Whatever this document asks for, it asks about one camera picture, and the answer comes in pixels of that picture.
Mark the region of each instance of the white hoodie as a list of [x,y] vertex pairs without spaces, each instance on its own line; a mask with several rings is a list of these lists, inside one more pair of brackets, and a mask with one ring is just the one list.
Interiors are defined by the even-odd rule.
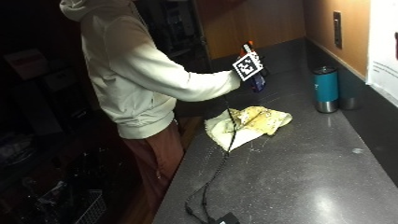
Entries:
[[204,101],[239,88],[235,72],[189,73],[168,59],[129,0],[63,0],[60,7],[82,23],[90,78],[123,138],[159,133],[173,120],[177,99]]

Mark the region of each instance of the travel mug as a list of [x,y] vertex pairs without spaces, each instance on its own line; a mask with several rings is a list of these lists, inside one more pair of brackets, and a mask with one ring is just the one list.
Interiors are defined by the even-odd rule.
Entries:
[[337,69],[320,67],[313,70],[316,109],[332,113],[338,108]]

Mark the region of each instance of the red pants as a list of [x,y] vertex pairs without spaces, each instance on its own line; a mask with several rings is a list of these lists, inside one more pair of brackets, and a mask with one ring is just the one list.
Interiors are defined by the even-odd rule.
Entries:
[[148,138],[124,142],[135,153],[149,208],[156,214],[184,155],[177,123],[173,121]]

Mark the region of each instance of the cable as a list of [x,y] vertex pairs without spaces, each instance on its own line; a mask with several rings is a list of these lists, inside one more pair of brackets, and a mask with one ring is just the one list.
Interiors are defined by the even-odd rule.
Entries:
[[[231,155],[231,151],[232,151],[232,146],[233,146],[233,143],[236,141],[236,136],[237,136],[237,123],[236,123],[236,120],[233,118],[233,115],[232,115],[232,111],[231,111],[231,107],[229,107],[229,104],[228,104],[228,100],[227,100],[227,96],[224,95],[224,100],[225,100],[225,104],[227,104],[227,110],[228,110],[228,114],[232,118],[232,121],[233,121],[233,124],[235,124],[235,132],[233,132],[233,138],[232,138],[232,142],[231,142],[231,145],[228,147],[228,150],[227,152],[224,153],[224,156],[223,156],[223,162],[216,170],[216,173],[212,177],[212,179],[200,187],[200,189],[197,189],[192,194],[191,196],[188,197],[187,201],[185,201],[185,211],[188,213],[188,215],[191,215],[192,217],[195,217],[201,224],[208,224],[208,223],[213,223],[216,220],[211,217],[209,215],[209,211],[208,211],[208,199],[207,199],[207,194],[208,194],[208,189],[209,189],[209,186],[213,182],[213,180],[217,178],[219,174],[221,173],[223,171],[223,168],[224,168],[224,165],[229,159],[229,155]],[[193,209],[191,208],[189,206],[189,201],[192,200],[192,198],[195,197],[195,195],[204,189],[204,192],[201,194],[201,206],[203,206],[203,209],[204,209],[204,212],[205,212],[205,215],[207,215],[207,221],[205,222],[193,212]]]
[[[265,64],[265,56],[260,57],[260,62],[261,64]],[[264,65],[263,70],[265,71],[265,74],[263,73],[263,71],[260,71],[259,73],[261,74],[261,76],[265,78],[267,76],[271,75],[271,70],[269,68]]]

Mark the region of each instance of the power adapter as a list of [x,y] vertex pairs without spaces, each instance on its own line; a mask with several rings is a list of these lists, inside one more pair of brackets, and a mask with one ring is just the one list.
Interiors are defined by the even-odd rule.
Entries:
[[240,222],[235,214],[228,213],[224,217],[217,219],[215,222],[211,222],[209,224],[240,224]]

